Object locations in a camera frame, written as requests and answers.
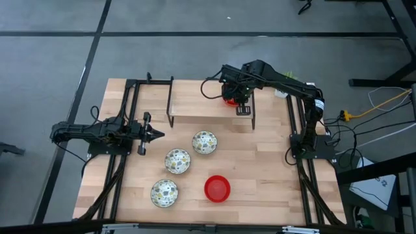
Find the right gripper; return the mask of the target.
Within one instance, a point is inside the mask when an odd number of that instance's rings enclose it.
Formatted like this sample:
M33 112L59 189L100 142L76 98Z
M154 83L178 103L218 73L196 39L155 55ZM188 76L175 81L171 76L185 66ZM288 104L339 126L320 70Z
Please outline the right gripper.
M235 107L237 116L249 116L252 113L251 107L246 105L254 90L249 86L250 81L250 77L245 78L243 72L233 66L225 64L221 68L221 95L234 98L239 103Z

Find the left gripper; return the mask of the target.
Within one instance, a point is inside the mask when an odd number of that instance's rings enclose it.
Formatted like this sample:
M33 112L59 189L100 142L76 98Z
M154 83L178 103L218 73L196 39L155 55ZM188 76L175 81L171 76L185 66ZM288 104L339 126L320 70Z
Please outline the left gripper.
M144 123L141 124L137 120L133 120L130 125L129 135L133 140L139 140L140 144L138 147L137 153L139 155L145 155L146 154L146 148L145 143L148 141L148 138L150 137L150 142L153 140L156 140L158 138L161 138L164 136L164 133L156 130L154 128L151 128L148 130L148 126L151 121L151 114L149 112L145 112L143 116Z

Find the yellow patterned mini bowl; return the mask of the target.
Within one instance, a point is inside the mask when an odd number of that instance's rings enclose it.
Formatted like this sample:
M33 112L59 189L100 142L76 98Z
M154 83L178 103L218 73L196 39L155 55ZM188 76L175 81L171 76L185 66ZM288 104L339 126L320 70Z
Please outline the yellow patterned mini bowl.
M177 185L170 179L161 179L151 188L151 201L160 208L172 206L179 196Z
M199 131L192 137L192 147L201 155L213 153L217 145L218 140L210 131Z
M170 150L165 159L165 168L172 174L182 174L190 167L191 158L185 149L175 148Z

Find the wooden shelf with black legs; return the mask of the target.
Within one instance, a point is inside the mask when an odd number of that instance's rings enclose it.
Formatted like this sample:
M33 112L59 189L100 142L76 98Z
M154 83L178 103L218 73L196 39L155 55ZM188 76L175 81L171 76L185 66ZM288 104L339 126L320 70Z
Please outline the wooden shelf with black legs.
M247 106L251 115L237 116L235 107L227 106L221 97L210 99L221 93L222 84L217 81L172 79L168 95L166 114L170 121L177 117L197 120L231 120L234 123L250 124L255 128L255 101L251 96Z

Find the green plant in white pot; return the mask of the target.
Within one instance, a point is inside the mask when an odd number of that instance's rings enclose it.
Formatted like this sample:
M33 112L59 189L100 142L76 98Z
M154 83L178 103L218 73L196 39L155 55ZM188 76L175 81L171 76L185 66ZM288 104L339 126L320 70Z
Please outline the green plant in white pot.
M284 73L284 75L285 75L285 76L287 76L287 77L289 77L289 78L291 78L291 79L295 79L295 80L297 80L297 79L298 79L298 78L294 75L294 73L293 73L293 72L291 72L291 71L285 72L285 73ZM287 97L287 93L282 92L282 91L277 90L277 89L275 89L275 91L274 91L274 95L275 95L276 97L278 97L278 98L286 98L286 97Z

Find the black floor stand legs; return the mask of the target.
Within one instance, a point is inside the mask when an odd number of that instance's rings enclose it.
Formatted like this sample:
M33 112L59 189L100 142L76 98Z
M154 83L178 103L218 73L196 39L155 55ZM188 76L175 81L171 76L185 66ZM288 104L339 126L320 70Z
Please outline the black floor stand legs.
M398 37L408 50L411 59L401 69L397 70L395 73L393 73L385 79L349 79L348 84L354 87L369 88L379 88L382 86L410 88L412 85L416 84L416 81L404 81L404 78L410 75L411 73L416 72L416 52L414 52L414 50L411 48L408 37L405 35L399 21L397 20L397 17L393 12L393 9L390 7L387 0L382 0L382 4L388 16L390 17L391 23L393 24L396 32L398 33Z

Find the white printed board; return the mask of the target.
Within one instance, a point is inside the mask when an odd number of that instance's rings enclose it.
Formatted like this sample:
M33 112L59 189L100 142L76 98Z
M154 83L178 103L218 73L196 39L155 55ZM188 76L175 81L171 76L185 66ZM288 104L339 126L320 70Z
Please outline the white printed board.
M395 175L385 175L374 179L350 184L349 191L386 211L396 182Z

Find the black aluminium frame rail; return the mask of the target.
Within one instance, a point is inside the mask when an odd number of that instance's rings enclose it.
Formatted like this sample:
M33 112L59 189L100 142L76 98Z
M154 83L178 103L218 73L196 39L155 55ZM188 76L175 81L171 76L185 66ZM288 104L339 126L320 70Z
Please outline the black aluminium frame rail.
M170 78L169 80L153 80L151 74L148 73L147 78L145 80L126 80L120 110L117 112L116 116L121 116L125 118L127 121L134 120L140 86L168 85L170 88L170 85L172 84L172 79L173 78ZM102 219L104 217L107 205L107 197L111 191L113 191L114 194L112 204L110 207L109 218L111 220L114 220L116 218L120 193L122 189L124 170L127 162L127 156L128 155L110 155L109 157L109 165L107 167L107 174L105 177L103 192L99 195L99 198L97 199L99 202L97 217L99 219Z
M325 159L332 163L335 160L335 150L331 145L331 140L328 135L318 135L316 143L316 151L310 154L301 153L298 149L302 133L306 129L306 121L303 103L299 98L296 98L296 106L298 107L298 115L300 117L301 131L297 130L296 118L293 109L293 99L291 96L286 97L287 107L289 113L291 134L289 136L290 147L289 151L295 159L295 167L298 172L300 194L302 209L304 212L305 222L307 225L313 223L311 216L311 209L309 206L309 195L312 195L313 203L315 204L315 211L317 215L317 223L324 224L327 220L331 225L342 226L344 223L340 221L336 215L330 210L324 199L319 194L318 181L315 173L315 166L313 161L315 159Z

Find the black front frame bar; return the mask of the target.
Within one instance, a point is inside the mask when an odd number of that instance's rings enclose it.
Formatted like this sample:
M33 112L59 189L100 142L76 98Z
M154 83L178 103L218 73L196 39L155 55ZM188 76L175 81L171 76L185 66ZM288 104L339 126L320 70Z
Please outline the black front frame bar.
M22 226L0 227L0 234L85 234L102 231L105 224L134 224L130 229L167 229L203 231L218 233L222 231L273 231L282 233L285 226L258 226L258 225L224 225L224 224L164 224L164 223L116 223L111 219L102 220L72 220L69 222L56 222L46 224L27 224ZM320 234L402 234L390 231L377 231L375 229L359 229L350 226L332 226L311 224L308 226L295 226L299 228L319 229Z

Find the silver corner bracket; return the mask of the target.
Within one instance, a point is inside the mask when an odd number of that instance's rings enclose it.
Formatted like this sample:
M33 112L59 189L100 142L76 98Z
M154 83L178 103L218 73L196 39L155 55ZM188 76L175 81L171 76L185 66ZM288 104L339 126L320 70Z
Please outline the silver corner bracket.
M283 234L320 234L319 229L312 229L306 227L285 226L282 227Z
M102 226L102 231L115 231L118 229L129 229L133 228L134 224L105 224Z

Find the black side frame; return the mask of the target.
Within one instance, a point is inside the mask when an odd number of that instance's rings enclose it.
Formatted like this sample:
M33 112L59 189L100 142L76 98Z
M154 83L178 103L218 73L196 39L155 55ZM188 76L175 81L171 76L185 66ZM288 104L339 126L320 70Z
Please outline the black side frame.
M409 201L413 229L416 232L416 154L410 153L369 166L341 172L337 178L339 184L344 185L401 172L405 172L407 176L409 195L405 196L404 201Z

